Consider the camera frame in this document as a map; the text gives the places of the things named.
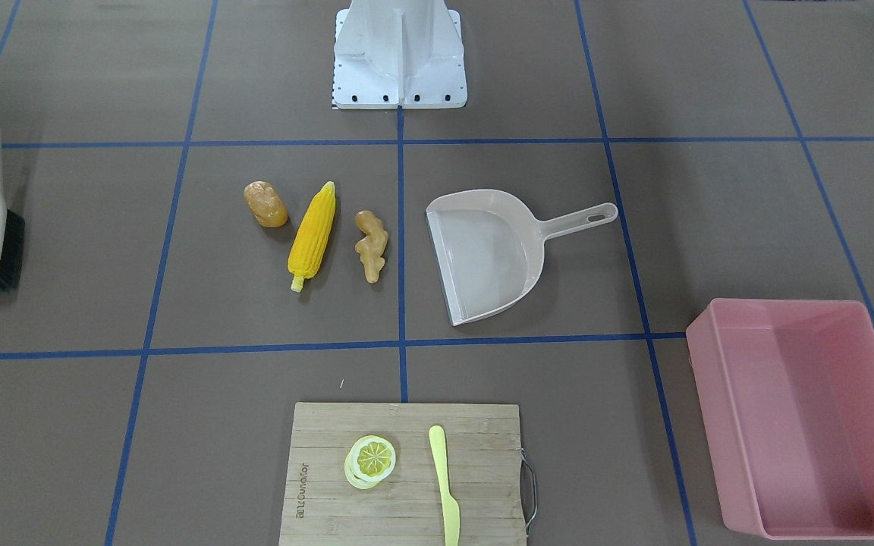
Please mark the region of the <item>yellow toy lemon slices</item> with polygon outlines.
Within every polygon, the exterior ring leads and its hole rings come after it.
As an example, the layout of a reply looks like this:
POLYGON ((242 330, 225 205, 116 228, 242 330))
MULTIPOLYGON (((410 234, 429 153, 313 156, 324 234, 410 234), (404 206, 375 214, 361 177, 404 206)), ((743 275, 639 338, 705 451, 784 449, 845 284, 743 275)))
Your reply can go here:
POLYGON ((358 490, 374 488, 391 475, 398 463, 398 451, 388 439, 365 435, 344 457, 343 470, 349 484, 358 490))

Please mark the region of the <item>pink plastic bin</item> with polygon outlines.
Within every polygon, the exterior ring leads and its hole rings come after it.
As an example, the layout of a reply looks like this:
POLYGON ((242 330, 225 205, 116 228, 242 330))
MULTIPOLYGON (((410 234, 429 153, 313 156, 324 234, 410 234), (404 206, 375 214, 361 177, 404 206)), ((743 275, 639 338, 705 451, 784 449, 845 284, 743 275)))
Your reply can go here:
POLYGON ((686 339, 725 525, 771 540, 874 540, 867 308, 717 298, 686 339))

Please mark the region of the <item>tan toy ginger root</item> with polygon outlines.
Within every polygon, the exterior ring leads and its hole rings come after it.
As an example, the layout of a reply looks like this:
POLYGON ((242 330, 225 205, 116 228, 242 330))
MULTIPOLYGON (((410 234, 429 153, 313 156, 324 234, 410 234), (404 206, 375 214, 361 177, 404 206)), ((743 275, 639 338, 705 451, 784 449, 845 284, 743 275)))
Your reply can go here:
POLYGON ((385 250, 389 235, 384 222, 369 210, 359 211, 354 218, 355 224, 363 233, 363 237, 355 244, 354 249, 363 267, 365 280, 369 284, 379 282, 379 273, 385 267, 385 250))

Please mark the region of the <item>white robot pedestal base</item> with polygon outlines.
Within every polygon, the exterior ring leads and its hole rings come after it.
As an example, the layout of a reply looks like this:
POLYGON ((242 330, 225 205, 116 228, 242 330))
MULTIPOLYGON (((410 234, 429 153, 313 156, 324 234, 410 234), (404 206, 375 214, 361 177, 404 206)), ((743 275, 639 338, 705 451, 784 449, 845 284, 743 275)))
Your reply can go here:
POLYGON ((334 38, 333 107, 468 103, 461 14, 444 1, 353 1, 337 11, 334 38))

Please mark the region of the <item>beige plastic dustpan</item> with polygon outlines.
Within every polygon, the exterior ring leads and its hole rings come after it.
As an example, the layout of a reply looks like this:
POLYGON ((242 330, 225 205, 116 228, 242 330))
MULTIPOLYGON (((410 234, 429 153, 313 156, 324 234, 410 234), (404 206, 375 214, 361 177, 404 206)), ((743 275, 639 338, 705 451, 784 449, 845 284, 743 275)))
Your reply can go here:
POLYGON ((519 197, 493 189, 434 199, 426 221, 451 325, 514 306, 538 283, 547 241, 617 221, 618 213, 615 204, 604 202, 540 220, 519 197))

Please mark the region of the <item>brown toy potato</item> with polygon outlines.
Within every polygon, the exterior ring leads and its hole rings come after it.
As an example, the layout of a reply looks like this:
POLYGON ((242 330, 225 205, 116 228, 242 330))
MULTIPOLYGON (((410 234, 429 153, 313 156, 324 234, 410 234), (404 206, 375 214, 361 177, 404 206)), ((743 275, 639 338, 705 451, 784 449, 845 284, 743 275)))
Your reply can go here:
POLYGON ((243 198, 260 227, 280 228, 287 224, 288 208, 270 183, 256 180, 247 184, 243 198))

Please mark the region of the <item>yellow plastic toy knife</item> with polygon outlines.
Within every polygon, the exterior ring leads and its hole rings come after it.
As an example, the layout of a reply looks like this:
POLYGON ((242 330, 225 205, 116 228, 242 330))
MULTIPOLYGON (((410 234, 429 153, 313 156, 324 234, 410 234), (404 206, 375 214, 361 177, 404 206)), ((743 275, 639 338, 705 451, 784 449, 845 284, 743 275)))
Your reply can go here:
POLYGON ((450 460, 448 460, 446 431, 443 426, 430 426, 428 440, 440 494, 444 544, 458 545, 461 536, 461 509, 457 498, 451 493, 450 460))

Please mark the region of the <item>bamboo cutting board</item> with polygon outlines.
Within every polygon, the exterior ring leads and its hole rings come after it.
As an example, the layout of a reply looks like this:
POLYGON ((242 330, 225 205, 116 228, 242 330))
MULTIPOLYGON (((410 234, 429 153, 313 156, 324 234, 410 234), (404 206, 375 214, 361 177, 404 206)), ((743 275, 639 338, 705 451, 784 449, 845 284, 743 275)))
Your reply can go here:
POLYGON ((281 545, 443 545, 441 487, 428 431, 445 432, 447 491, 461 545, 527 543, 523 439, 516 404, 298 402, 281 545), (395 469, 355 488, 344 462, 367 435, 395 446, 395 469))

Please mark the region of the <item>yellow toy corn cob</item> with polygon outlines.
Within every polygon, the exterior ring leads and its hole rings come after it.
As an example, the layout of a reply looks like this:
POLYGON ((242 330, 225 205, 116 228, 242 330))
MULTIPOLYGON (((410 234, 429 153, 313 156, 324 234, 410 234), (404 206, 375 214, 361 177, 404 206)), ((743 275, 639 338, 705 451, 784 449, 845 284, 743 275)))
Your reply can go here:
POLYGON ((310 201, 289 251, 287 267, 292 275, 291 290, 294 293, 301 293, 306 280, 319 272, 329 244, 336 206, 336 186, 334 182, 326 182, 310 201))

